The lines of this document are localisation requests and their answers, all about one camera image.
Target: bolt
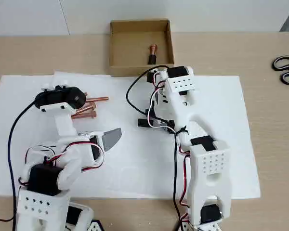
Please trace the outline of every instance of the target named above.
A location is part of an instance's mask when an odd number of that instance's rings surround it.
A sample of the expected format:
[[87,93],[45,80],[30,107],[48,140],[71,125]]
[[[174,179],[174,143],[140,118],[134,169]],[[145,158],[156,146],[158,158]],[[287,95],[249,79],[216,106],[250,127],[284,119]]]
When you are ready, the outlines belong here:
[[90,103],[88,106],[82,107],[76,111],[76,115],[83,113],[88,110],[94,110],[96,108],[96,104],[94,102]]
[[95,118],[96,117],[96,111],[72,115],[72,119],[89,118],[89,117]]

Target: cardboard box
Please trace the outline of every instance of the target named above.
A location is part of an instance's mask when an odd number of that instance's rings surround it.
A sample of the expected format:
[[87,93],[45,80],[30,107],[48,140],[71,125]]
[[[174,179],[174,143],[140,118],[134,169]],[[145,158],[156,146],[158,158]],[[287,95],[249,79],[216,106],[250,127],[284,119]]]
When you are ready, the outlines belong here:
[[173,67],[174,57],[168,19],[111,21],[110,74],[138,76],[155,66],[148,65],[149,47],[157,44],[156,65]]

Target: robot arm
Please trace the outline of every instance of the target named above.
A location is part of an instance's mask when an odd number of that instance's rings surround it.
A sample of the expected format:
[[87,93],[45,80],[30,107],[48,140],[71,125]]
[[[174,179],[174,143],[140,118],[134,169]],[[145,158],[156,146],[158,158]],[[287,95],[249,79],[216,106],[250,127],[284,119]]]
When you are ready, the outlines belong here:
[[49,148],[53,154],[28,153],[20,178],[25,187],[19,190],[17,231],[63,231],[66,223],[74,225],[74,231],[91,230],[96,226],[92,209],[70,203],[69,188],[81,172],[102,165],[104,152],[118,142],[121,129],[77,134],[71,116],[85,104],[86,95],[75,87],[44,89],[35,102],[41,113],[54,117],[59,140]]
[[191,180],[188,187],[188,222],[195,230],[217,224],[230,216],[231,181],[229,147],[216,140],[199,116],[197,89],[192,68],[180,66],[156,72],[156,83],[165,82],[155,98],[156,116],[173,120],[177,143],[190,153]]

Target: copper bolt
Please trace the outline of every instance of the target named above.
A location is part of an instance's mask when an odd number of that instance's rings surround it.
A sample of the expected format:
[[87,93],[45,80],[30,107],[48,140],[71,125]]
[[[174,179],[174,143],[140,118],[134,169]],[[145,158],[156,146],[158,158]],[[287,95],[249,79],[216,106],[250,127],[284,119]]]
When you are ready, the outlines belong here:
[[82,108],[76,110],[76,115],[81,114],[81,113],[88,111],[88,110],[94,110],[95,108],[96,108],[96,104],[94,102],[92,102],[88,106],[85,106],[85,107],[82,107]]
[[92,102],[97,102],[97,101],[107,101],[109,100],[109,97],[99,97],[99,98],[87,98],[86,102],[87,103],[92,103]]
[[156,44],[152,44],[150,46],[150,54],[156,54],[157,51],[158,51],[158,46]]
[[72,115],[72,119],[89,118],[89,117],[95,118],[96,117],[96,111],[90,111],[87,113]]

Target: table surface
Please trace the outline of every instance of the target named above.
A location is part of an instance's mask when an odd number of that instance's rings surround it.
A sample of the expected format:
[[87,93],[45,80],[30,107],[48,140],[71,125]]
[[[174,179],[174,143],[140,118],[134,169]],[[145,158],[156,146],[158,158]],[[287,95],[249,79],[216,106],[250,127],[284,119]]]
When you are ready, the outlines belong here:
[[[262,196],[233,201],[221,227],[289,230],[289,86],[271,70],[272,59],[289,55],[289,33],[174,33],[176,65],[196,75],[239,75],[257,161]],[[108,35],[0,38],[0,76],[52,74],[54,70],[108,73]],[[176,213],[170,200],[91,199],[107,231],[170,231]],[[0,217],[12,214],[11,198],[0,197]],[[0,231],[11,224],[0,224]]]

